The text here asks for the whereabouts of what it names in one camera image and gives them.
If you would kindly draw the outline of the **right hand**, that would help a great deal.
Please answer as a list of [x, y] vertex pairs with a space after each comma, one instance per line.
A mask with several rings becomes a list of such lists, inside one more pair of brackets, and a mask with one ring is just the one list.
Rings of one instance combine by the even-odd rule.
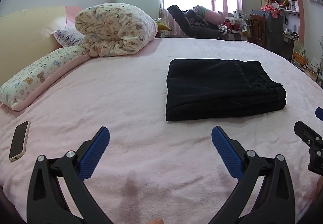
[[313, 197], [313, 201], [316, 201], [322, 187], [323, 187], [323, 176], [320, 176], [317, 182], [317, 187], [316, 187], [315, 195]]

